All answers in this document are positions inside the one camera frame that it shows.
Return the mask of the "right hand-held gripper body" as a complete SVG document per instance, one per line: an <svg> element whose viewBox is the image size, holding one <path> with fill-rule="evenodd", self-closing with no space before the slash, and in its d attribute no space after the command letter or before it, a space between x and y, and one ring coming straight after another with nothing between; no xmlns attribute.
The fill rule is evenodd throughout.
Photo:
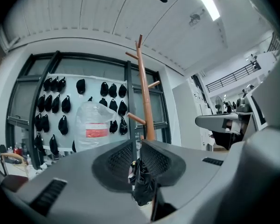
<svg viewBox="0 0 280 224"><path fill-rule="evenodd" d="M245 137L268 127L280 129L280 63L259 86L244 98L239 98L236 105L241 121L245 115L250 117L248 123L243 125Z"/></svg>

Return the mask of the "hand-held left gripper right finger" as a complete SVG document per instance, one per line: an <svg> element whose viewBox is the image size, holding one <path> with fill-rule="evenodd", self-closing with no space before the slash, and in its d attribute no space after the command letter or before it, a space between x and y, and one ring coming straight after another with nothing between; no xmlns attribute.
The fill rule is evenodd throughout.
<svg viewBox="0 0 280 224"><path fill-rule="evenodd" d="M280 224L279 127L256 132L222 157L144 141L142 158L156 181L154 223Z"/></svg>

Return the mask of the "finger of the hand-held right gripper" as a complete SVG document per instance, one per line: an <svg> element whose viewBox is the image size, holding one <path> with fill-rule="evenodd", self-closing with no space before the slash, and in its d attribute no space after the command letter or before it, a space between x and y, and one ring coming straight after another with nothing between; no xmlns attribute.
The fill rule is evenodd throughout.
<svg viewBox="0 0 280 224"><path fill-rule="evenodd" d="M236 113L198 116L195 124L217 133L245 134L245 124Z"/></svg>

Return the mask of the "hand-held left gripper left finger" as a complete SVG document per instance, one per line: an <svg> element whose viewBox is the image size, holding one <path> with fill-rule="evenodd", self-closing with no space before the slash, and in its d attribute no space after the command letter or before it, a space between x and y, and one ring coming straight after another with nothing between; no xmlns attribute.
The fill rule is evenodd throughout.
<svg viewBox="0 0 280 224"><path fill-rule="evenodd" d="M132 142L61 158L17 192L37 224L148 224L128 183Z"/></svg>

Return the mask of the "wooden coat rack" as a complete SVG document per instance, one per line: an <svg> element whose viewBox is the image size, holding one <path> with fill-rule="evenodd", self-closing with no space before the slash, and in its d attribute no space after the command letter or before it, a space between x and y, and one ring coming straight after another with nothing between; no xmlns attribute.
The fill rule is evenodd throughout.
<svg viewBox="0 0 280 224"><path fill-rule="evenodd" d="M152 108L151 108L149 89L155 87L156 85L159 85L160 81L156 81L156 82L148 85L147 76L146 76L146 72L145 72L145 66L144 66L143 59L142 59L141 43L142 43L142 34L140 34L138 41L135 42L137 55L133 55L129 52L126 52L125 54L138 61L145 119L141 119L130 112L127 114L127 116L128 116L128 118L130 118L144 126L144 128L146 130L146 139L147 140L155 140L153 114L152 114Z"/></svg>

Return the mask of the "black floor fan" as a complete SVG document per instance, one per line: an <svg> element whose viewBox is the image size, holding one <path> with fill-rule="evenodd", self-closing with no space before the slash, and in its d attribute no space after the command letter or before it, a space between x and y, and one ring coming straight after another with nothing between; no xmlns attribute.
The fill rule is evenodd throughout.
<svg viewBox="0 0 280 224"><path fill-rule="evenodd" d="M216 96L215 99L215 109L217 110L217 114L222 114L224 112L224 104L219 96Z"/></svg>

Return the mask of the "grey locker cabinet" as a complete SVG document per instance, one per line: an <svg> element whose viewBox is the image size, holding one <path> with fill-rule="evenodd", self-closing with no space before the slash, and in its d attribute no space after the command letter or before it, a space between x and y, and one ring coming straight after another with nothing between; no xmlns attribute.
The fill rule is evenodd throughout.
<svg viewBox="0 0 280 224"><path fill-rule="evenodd" d="M181 146L213 151L215 141L210 137L212 132L195 123L196 117L212 114L211 109L203 99L201 89L190 77L173 88L173 95L179 120Z"/></svg>

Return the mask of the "black metal railing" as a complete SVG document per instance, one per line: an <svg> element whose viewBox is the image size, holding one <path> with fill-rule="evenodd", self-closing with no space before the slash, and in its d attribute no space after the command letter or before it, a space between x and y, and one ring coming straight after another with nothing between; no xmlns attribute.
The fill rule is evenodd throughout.
<svg viewBox="0 0 280 224"><path fill-rule="evenodd" d="M252 73L254 73L260 69L261 69L261 66L257 61L251 62L248 65L236 70L235 72L232 72L232 73L222 77L221 79L218 79L212 83L207 84L206 85L207 91L213 92L215 90L223 88L246 76L251 75Z"/></svg>

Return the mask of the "black-framed window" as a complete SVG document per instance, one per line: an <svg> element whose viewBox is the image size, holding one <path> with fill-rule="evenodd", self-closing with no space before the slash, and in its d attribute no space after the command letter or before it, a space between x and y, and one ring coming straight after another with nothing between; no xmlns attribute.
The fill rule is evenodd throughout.
<svg viewBox="0 0 280 224"><path fill-rule="evenodd" d="M145 119L140 73L136 64L127 62L125 68L127 81L128 111L140 119ZM166 100L161 84L149 90L154 132L157 141L171 143L171 133Z"/></svg>
<svg viewBox="0 0 280 224"><path fill-rule="evenodd" d="M33 142L35 139L35 112L37 101L49 72L60 58L60 52L30 54L13 85L6 114L6 147L23 147L31 156L35 169L40 167L43 155Z"/></svg>

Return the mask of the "clear plastic bag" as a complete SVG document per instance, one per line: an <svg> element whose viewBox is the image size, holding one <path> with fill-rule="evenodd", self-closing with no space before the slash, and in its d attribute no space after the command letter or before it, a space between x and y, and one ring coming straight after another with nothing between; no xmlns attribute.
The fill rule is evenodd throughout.
<svg viewBox="0 0 280 224"><path fill-rule="evenodd" d="M110 122L115 111L103 104L86 101L77 110L74 142L77 152L97 148L110 143Z"/></svg>

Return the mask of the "group of black caps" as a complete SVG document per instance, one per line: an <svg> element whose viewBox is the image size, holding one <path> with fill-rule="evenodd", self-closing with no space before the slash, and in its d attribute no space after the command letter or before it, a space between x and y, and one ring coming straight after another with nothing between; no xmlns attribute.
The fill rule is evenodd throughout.
<svg viewBox="0 0 280 224"><path fill-rule="evenodd" d="M77 92L79 94L83 94L85 92L85 80L84 79L78 80L76 87L77 87ZM58 123L58 129L62 135L66 135L68 133L69 129L68 129L68 125L67 125L66 116L62 116L60 118L59 123ZM129 132L126 132L125 134L121 134L119 130L116 130L116 132L110 133L110 143L113 143L116 141L128 140L129 138L130 138ZM53 135L50 140L56 141L55 135Z"/></svg>

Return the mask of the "wooden chair with red seat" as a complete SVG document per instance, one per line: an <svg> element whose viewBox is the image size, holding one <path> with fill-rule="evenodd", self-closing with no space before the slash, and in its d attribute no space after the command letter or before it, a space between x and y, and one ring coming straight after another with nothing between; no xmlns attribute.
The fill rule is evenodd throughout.
<svg viewBox="0 0 280 224"><path fill-rule="evenodd" d="M22 164L17 164L17 165L12 164L12 165L22 167L25 172L25 176L9 174L8 169L7 169L7 175L4 177L3 181L0 184L1 187L4 187L12 192L17 192L25 183L27 183L29 181L28 170L27 170L27 165L25 164L25 160L20 155L14 154L14 153L5 153L5 154L2 154L2 156L5 156L5 165L6 165L7 157L13 157L15 159L22 161Z"/></svg>

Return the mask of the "row of drink bottles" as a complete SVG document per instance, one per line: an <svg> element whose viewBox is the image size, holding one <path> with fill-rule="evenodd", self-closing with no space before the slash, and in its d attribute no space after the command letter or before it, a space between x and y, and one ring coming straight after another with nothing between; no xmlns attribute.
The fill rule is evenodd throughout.
<svg viewBox="0 0 280 224"><path fill-rule="evenodd" d="M28 149L27 149L25 144L21 144L20 146L10 147L8 149L8 152L20 155L21 157L24 158L25 164L28 165L29 152L28 152ZM11 163L11 164L16 164L16 165L17 164L22 164L21 160L15 159L13 157L7 157L6 162Z"/></svg>

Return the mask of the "white display panel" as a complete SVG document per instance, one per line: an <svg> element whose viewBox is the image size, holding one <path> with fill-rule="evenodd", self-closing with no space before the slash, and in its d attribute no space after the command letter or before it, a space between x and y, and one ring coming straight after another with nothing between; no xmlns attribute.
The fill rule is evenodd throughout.
<svg viewBox="0 0 280 224"><path fill-rule="evenodd" d="M92 98L93 102L99 102L103 98L103 96L100 95L101 84L103 82L106 82L109 87L112 84L115 84L117 86L117 90L119 90L121 85L127 87L126 81L107 79L104 77L80 76L72 74L48 74L47 78L58 78L59 81L64 79L65 87L61 90L61 92L41 91L40 93L40 97L44 96L44 98L48 98L51 95L52 100L57 100L57 103L59 104L59 106L56 107L56 113L53 113L52 110L44 110L41 112L42 116L48 116L49 121L49 131L40 132L43 147L46 150L49 150L49 140L53 135L55 135L58 149L60 151L72 151L71 147L74 140L74 123L77 110L79 106L83 102L86 102L89 98ZM80 79L85 80L85 92L83 94L79 94L77 92L76 85ZM62 135L58 129L58 123L62 116L67 117L69 130L66 135Z"/></svg>

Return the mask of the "ceiling light strip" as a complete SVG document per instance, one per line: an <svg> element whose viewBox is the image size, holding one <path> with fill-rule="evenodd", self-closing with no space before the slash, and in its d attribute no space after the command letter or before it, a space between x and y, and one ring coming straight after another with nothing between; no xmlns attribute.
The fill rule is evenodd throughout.
<svg viewBox="0 0 280 224"><path fill-rule="evenodd" d="M220 13L217 9L217 6L216 6L214 0L201 0L201 1L204 4L205 8L207 9L207 11L213 21L220 18Z"/></svg>

